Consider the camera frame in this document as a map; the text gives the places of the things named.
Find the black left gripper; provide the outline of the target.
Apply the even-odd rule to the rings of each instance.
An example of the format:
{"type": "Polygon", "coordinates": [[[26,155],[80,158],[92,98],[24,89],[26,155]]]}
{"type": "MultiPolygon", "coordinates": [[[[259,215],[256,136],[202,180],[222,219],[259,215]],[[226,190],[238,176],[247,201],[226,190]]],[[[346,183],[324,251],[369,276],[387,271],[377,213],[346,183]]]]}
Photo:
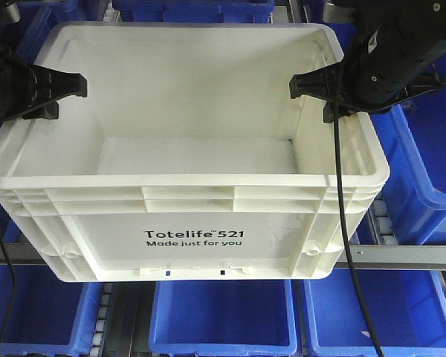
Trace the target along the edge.
{"type": "Polygon", "coordinates": [[[83,75],[27,63],[0,44],[0,123],[16,118],[57,120],[58,102],[39,108],[38,101],[68,96],[87,97],[83,75]]]}

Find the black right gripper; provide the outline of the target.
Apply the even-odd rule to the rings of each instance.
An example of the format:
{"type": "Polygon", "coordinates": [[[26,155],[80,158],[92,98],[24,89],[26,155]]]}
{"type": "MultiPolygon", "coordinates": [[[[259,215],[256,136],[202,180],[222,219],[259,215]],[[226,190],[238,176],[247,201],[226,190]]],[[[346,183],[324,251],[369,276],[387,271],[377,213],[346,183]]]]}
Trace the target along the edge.
{"type": "MultiPolygon", "coordinates": [[[[442,56],[442,41],[402,36],[372,36],[347,55],[340,105],[326,102],[323,122],[356,112],[385,113],[396,104],[442,87],[431,66],[442,56]]],[[[303,95],[333,101],[341,64],[294,74],[289,82],[291,99],[303,95]]]]}

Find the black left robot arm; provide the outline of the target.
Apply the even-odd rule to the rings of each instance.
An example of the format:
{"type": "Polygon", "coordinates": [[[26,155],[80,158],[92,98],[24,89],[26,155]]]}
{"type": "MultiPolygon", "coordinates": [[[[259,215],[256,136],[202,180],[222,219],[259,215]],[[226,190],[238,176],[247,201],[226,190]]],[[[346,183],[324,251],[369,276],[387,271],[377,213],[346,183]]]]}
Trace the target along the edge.
{"type": "Polygon", "coordinates": [[[65,73],[28,64],[1,41],[6,22],[19,21],[15,1],[0,1],[0,123],[14,119],[59,117],[58,101],[87,97],[88,84],[81,74],[65,73]]]}

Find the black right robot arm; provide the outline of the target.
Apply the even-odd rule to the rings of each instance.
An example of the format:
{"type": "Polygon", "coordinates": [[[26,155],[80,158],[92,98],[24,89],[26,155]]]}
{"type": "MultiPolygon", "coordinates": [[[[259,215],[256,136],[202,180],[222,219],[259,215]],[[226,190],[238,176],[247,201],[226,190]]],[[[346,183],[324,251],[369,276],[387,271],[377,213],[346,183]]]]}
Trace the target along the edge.
{"type": "Polygon", "coordinates": [[[325,101],[327,123],[383,114],[446,86],[433,67],[446,54],[446,1],[331,1],[356,33],[341,61],[289,82],[290,96],[325,101]]]}

